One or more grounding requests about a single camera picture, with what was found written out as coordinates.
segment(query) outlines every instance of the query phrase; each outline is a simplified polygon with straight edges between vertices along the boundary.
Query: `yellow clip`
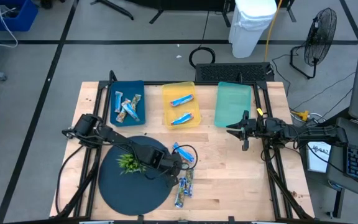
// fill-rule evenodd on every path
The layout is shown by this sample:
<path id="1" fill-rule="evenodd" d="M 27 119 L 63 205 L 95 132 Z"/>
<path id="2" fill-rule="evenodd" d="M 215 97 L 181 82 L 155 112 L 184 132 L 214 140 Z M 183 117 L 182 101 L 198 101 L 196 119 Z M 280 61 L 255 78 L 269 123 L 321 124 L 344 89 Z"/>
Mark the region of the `yellow clip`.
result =
<path id="1" fill-rule="evenodd" d="M 305 111 L 305 112 L 292 111 L 292 113 L 298 115 L 298 117 L 300 117 L 302 121 L 307 121 L 308 120 L 309 111 Z"/>
<path id="2" fill-rule="evenodd" d="M 263 116 L 263 115 L 264 115 L 264 112 L 262 111 L 262 109 L 257 108 L 256 110 L 258 111 L 259 115 L 261 115 L 261 116 Z"/>

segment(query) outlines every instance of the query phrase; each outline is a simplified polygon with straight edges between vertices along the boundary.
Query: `gray floor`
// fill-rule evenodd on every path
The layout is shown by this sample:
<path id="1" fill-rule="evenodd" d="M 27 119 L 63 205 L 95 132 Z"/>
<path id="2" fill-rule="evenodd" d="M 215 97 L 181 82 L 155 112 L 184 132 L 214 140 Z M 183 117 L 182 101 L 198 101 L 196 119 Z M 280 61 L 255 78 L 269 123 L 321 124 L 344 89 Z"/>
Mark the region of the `gray floor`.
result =
<path id="1" fill-rule="evenodd" d="M 17 33 L 20 40 L 59 40 L 73 0 L 40 12 L 29 32 Z M 80 1 L 71 24 L 68 40 L 153 40 L 200 39 L 206 12 L 164 12 L 154 25 L 149 20 L 156 10 L 118 1 L 135 17 L 135 21 L 112 11 L 104 5 L 90 6 Z M 358 26 L 358 1 L 347 0 Z M 335 40 L 357 40 L 339 0 L 301 1 L 293 5 L 297 19 L 280 12 L 272 40 L 304 40 L 314 15 L 325 7 L 337 13 Z M 210 13 L 205 39 L 227 39 L 229 28 L 222 16 Z M 0 39 L 9 35 L 0 32 Z M 196 44 L 167 45 L 65 45 L 51 82 L 27 159 L 12 198 L 5 222 L 47 218 L 55 191 L 57 173 L 62 163 L 66 140 L 60 131 L 71 125 L 75 104 L 83 81 L 106 79 L 113 69 L 119 80 L 194 80 L 195 70 L 188 64 L 189 53 Z M 236 59 L 231 46 L 207 45 L 216 52 L 216 62 L 261 62 L 264 45 L 256 46 L 249 58 Z M 271 45 L 268 60 L 289 53 L 292 45 Z M 47 76 L 56 45 L 19 45 L 16 49 L 0 47 L 0 71 L 8 80 L 0 82 L 0 204 L 22 147 L 41 89 Z M 313 80 L 304 79 L 289 67 L 289 58 L 276 60 L 278 71 L 291 81 L 288 101 L 296 106 L 311 95 L 354 72 L 358 45 L 333 45 L 318 67 Z M 210 56 L 202 52 L 195 62 L 208 63 Z M 295 63 L 311 72 L 297 57 Z M 282 79 L 276 73 L 276 80 Z M 323 95 L 299 107 L 324 114 L 351 88 L 353 76 L 326 91 Z M 327 118 L 349 105 L 350 96 L 340 103 Z M 316 217 L 329 220 L 325 212 L 334 204 L 335 192 L 313 179 L 308 179 Z M 347 191 L 341 219 L 335 222 L 358 223 L 358 195 Z"/>

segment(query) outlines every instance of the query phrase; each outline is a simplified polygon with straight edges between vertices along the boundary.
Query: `blue bin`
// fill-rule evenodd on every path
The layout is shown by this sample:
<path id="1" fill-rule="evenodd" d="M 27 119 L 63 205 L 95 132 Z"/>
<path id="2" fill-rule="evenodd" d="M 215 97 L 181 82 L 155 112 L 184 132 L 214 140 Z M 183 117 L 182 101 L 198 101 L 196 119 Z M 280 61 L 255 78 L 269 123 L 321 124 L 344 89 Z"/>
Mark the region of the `blue bin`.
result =
<path id="1" fill-rule="evenodd" d="M 142 95 L 142 98 L 136 105 L 136 113 L 140 119 L 140 121 L 135 121 L 129 114 L 124 119 L 123 123 L 116 121 L 118 113 L 114 112 L 116 109 L 116 91 L 120 91 L 123 93 L 121 98 L 121 102 L 123 102 L 126 98 L 131 100 L 135 96 L 135 94 Z M 110 123 L 117 126 L 133 126 L 133 125 L 141 125 L 146 123 L 146 109 L 145 109 L 145 95 L 144 95 L 144 82 L 143 81 L 119 81 L 114 82 L 111 86 L 111 110 L 110 110 Z"/>
<path id="2" fill-rule="evenodd" d="M 0 6 L 4 4 L 17 4 L 21 6 L 19 15 L 15 18 L 4 18 L 7 27 L 11 31 L 28 31 L 38 13 L 37 6 L 31 0 L 0 0 Z M 0 18 L 0 31 L 6 30 Z"/>

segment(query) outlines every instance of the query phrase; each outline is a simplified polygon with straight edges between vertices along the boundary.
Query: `white paper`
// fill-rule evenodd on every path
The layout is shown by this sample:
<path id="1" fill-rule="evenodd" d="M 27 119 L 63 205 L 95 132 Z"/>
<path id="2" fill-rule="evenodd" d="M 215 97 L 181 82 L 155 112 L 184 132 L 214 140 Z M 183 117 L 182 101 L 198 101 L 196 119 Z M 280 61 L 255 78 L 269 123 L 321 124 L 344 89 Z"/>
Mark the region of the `white paper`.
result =
<path id="1" fill-rule="evenodd" d="M 325 173 L 327 170 L 327 163 L 315 156 L 310 150 L 313 150 L 313 152 L 320 158 L 328 161 L 331 146 L 325 142 L 309 142 L 308 147 L 308 170 Z"/>

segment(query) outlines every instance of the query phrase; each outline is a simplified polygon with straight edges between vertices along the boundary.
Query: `yellow tray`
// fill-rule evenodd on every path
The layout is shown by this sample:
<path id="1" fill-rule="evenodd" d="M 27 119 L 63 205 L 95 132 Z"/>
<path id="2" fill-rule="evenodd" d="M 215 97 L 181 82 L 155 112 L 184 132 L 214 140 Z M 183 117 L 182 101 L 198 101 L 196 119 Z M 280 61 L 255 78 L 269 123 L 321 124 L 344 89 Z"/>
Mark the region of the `yellow tray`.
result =
<path id="1" fill-rule="evenodd" d="M 193 94 L 194 99 L 176 107 L 171 106 L 171 101 Z M 162 102 L 164 107 L 165 125 L 168 129 L 190 128 L 198 126 L 201 122 L 200 109 L 196 95 L 196 87 L 193 82 L 173 83 L 162 85 Z M 184 113 L 192 113 L 193 119 L 179 125 L 171 122 L 180 118 Z"/>

